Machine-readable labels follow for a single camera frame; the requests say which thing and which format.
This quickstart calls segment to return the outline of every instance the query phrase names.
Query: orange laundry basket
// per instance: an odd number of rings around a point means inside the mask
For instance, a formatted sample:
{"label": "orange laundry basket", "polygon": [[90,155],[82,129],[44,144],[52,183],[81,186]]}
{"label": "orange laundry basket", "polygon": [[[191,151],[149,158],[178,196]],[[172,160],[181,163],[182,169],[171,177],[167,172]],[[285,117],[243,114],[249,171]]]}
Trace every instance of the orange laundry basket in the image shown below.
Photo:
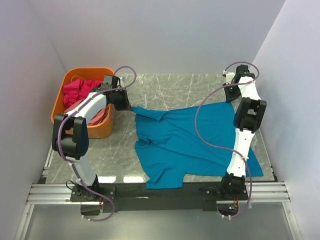
{"label": "orange laundry basket", "polygon": [[[63,93],[64,85],[67,85],[78,78],[81,78],[84,81],[87,81],[87,80],[103,81],[105,78],[105,75],[113,75],[113,74],[114,74],[114,71],[107,67],[80,67],[80,68],[75,68],[68,71],[64,76],[60,90],[56,97],[55,104],[51,113],[51,122],[54,123],[55,116],[57,114],[63,114],[64,111],[67,109],[67,107],[64,105],[64,93]],[[114,112],[115,112],[115,107],[113,106],[113,104],[110,104],[108,115],[103,120],[103,122],[97,125],[87,126],[89,138],[103,139],[108,137],[111,134],[112,127],[114,124],[114,120],[113,120]]]}

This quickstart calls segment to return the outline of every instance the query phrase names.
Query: folded clothing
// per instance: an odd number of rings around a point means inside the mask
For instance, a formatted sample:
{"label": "folded clothing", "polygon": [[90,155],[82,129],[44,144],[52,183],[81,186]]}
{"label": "folded clothing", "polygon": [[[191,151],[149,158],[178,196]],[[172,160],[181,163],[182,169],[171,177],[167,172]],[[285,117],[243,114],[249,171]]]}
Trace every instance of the folded clothing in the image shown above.
{"label": "folded clothing", "polygon": [[[76,103],[72,104],[70,107],[68,107],[66,110],[64,110],[64,114],[75,109],[82,101],[79,100]],[[92,119],[91,121],[88,123],[88,126],[92,126],[92,125],[97,125],[103,122],[103,120],[108,116],[108,111],[109,111],[109,104],[107,106],[105,106],[104,108],[102,108]]]}
{"label": "folded clothing", "polygon": [[[185,174],[224,176],[232,152],[206,145],[195,130],[197,106],[157,111],[134,107],[136,113],[135,151],[145,173],[150,177],[148,189],[181,188]],[[234,148],[235,112],[230,103],[204,105],[197,126],[209,143]],[[252,176],[263,176],[257,158],[250,148],[249,165]]]}
{"label": "folded clothing", "polygon": [[77,80],[63,86],[63,104],[70,107],[79,100],[85,99],[88,97],[90,91],[101,83],[102,81],[98,80],[84,81],[81,78],[78,78]]}

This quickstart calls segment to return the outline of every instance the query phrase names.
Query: white wall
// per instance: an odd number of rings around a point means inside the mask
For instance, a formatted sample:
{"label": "white wall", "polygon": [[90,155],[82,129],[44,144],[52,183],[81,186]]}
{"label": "white wall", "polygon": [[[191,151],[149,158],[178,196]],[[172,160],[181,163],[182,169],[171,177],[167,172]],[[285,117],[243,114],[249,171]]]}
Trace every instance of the white wall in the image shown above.
{"label": "white wall", "polygon": [[67,70],[221,73],[253,61],[285,0],[29,0]]}
{"label": "white wall", "polygon": [[320,2],[286,0],[254,63],[267,150],[304,239],[320,238]]}
{"label": "white wall", "polygon": [[0,1],[0,239],[11,240],[41,176],[65,74],[26,0]]}

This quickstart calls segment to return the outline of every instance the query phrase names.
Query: pink cloth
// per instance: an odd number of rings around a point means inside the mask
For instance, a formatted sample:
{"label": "pink cloth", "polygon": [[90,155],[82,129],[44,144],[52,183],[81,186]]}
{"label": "pink cloth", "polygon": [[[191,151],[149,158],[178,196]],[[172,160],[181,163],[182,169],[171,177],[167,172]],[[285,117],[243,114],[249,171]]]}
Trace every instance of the pink cloth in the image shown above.
{"label": "pink cloth", "polygon": [[[73,105],[71,105],[70,107],[68,107],[66,110],[64,110],[64,114],[75,109],[81,102],[82,100],[77,101],[76,103],[74,103]],[[109,111],[109,104],[107,106],[105,106],[104,108],[102,108],[89,122],[88,126],[92,126],[92,125],[97,125],[103,122],[103,120],[108,116],[108,111]]]}
{"label": "pink cloth", "polygon": [[63,103],[67,107],[75,104],[79,100],[88,97],[90,91],[101,84],[102,81],[88,80],[84,81],[81,78],[63,86],[62,92],[64,93]]}

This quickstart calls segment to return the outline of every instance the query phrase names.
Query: gray marble table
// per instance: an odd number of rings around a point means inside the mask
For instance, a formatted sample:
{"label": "gray marble table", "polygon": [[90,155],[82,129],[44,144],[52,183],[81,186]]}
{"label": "gray marble table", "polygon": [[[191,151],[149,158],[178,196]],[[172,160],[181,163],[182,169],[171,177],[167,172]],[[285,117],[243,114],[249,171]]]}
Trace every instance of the gray marble table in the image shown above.
{"label": "gray marble table", "polygon": [[[120,75],[131,82],[133,75]],[[172,110],[197,106],[214,89],[220,87],[224,78],[217,74],[141,74],[136,83],[127,89],[132,106],[150,110]],[[223,90],[207,100],[207,104],[224,102]],[[233,107],[238,107],[239,99]],[[90,139],[88,157],[93,170],[101,183],[142,183],[149,178],[143,171],[135,151],[136,134],[135,113],[120,111],[114,114],[112,134],[104,139]],[[273,181],[273,169],[261,136],[257,131],[251,146],[263,171],[262,177],[254,181]],[[64,184],[74,179],[69,165],[56,153],[47,175],[47,184]],[[217,182],[220,176],[185,175],[184,182]]]}

